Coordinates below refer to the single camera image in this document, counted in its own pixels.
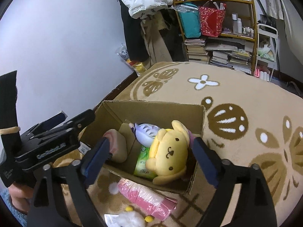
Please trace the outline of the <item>left hand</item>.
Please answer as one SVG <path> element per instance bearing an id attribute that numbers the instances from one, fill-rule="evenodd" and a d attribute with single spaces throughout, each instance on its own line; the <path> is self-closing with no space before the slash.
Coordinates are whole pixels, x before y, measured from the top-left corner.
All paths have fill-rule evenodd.
<path id="1" fill-rule="evenodd" d="M 8 191 L 11 197 L 12 205 L 21 213 L 28 214 L 30 210 L 29 200 L 33 197 L 33 188 L 13 183 L 10 187 L 8 187 Z"/>

